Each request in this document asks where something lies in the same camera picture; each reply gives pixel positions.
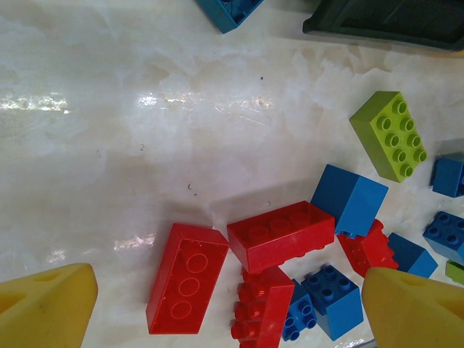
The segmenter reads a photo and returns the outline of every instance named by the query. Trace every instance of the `table surface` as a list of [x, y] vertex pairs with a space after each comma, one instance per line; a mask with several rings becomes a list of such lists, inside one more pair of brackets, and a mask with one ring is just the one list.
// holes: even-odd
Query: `table surface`
[[[310, 199], [326, 163], [389, 187], [378, 218], [421, 234], [464, 200], [428, 187], [434, 157], [463, 148], [464, 59], [306, 36], [314, 4], [267, 0], [220, 35], [192, 0], [0, 4], [0, 281], [89, 262], [99, 298], [83, 347], [237, 347], [240, 264], [229, 252], [197, 336], [149, 336], [145, 306], [173, 222], [213, 225]], [[401, 91], [429, 153], [412, 178], [379, 178], [349, 117]], [[445, 259], [434, 279], [444, 276]], [[339, 243], [290, 260], [331, 263], [362, 286]], [[352, 347], [316, 327], [281, 347]]]

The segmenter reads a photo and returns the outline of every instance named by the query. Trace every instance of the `lime green lego brick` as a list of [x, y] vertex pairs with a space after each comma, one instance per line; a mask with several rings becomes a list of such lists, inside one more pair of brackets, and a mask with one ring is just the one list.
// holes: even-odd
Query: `lime green lego brick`
[[459, 263], [448, 260], [444, 274], [446, 274], [448, 278], [451, 278], [455, 283], [464, 285], [464, 266]]
[[427, 158], [400, 92], [375, 92], [349, 121], [382, 178], [401, 183]]

